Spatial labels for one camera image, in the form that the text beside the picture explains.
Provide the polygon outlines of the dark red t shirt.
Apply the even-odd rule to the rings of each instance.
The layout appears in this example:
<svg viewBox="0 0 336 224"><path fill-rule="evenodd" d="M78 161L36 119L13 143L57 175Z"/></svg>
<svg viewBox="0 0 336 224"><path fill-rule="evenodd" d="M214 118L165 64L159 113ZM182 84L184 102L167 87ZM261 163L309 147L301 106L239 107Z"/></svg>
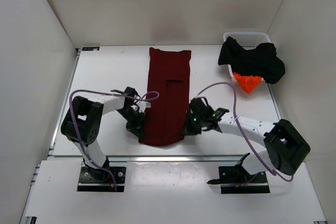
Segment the dark red t shirt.
<svg viewBox="0 0 336 224"><path fill-rule="evenodd" d="M168 146L184 139L190 91L190 59L192 52L149 49L150 64L147 91L159 97L145 109L145 136L139 142L149 146Z"/></svg>

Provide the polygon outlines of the black t shirt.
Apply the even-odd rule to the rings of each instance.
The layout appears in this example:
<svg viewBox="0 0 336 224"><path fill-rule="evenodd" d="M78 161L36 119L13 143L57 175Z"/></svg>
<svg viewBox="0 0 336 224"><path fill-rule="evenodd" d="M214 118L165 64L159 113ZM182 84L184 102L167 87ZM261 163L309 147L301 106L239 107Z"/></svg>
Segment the black t shirt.
<svg viewBox="0 0 336 224"><path fill-rule="evenodd" d="M244 49L229 36L221 47L218 65L230 65L242 76L259 76L266 83L277 83L286 73L285 64L277 57L274 44L266 42L254 49Z"/></svg>

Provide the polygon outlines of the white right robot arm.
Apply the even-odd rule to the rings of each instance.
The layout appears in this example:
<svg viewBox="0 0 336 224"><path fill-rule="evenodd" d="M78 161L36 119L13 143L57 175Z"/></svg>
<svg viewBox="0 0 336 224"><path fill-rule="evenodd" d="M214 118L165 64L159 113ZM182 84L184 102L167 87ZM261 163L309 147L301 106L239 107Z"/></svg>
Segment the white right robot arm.
<svg viewBox="0 0 336 224"><path fill-rule="evenodd" d="M236 177L247 182L256 173L269 171L293 176L311 151L310 145L291 122L281 119L270 123L239 116L235 111L208 104L205 97L195 98L188 105L183 135L199 135L206 131L241 136L251 146L255 142L265 148L254 148L236 164Z"/></svg>

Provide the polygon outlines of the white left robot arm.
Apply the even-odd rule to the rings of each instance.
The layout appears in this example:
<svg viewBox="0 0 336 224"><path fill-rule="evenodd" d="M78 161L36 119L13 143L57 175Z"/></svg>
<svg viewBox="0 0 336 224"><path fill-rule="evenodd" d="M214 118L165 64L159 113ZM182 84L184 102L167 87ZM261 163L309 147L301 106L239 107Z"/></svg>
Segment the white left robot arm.
<svg viewBox="0 0 336 224"><path fill-rule="evenodd" d="M70 94L69 110L61 124L61 133L73 142L83 156L88 173L98 182L114 177L109 160L97 141L101 119L110 112L118 112L125 120L125 129L138 138L144 138L144 109L140 103L146 95L139 96L134 88L110 93L79 89Z"/></svg>

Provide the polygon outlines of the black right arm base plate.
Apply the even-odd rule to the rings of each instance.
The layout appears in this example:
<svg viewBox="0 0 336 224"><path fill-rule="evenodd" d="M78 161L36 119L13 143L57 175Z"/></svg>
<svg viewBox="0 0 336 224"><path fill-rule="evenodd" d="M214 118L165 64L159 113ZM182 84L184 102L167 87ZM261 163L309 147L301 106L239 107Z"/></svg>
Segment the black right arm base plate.
<svg viewBox="0 0 336 224"><path fill-rule="evenodd" d="M243 161L250 155L244 154L234 166L219 166L219 178L211 179L208 185L220 185L221 194L268 194L270 193L265 172L249 174L243 167Z"/></svg>

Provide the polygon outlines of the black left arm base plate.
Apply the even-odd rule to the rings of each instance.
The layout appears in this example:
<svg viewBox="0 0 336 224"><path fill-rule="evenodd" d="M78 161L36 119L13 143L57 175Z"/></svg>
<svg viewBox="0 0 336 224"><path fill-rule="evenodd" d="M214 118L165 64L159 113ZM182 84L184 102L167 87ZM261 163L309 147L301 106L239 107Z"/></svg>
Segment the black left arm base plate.
<svg viewBox="0 0 336 224"><path fill-rule="evenodd" d="M102 193L124 192L127 164L110 163L109 170L114 175L115 183L109 173L100 169L95 170L82 162L77 191Z"/></svg>

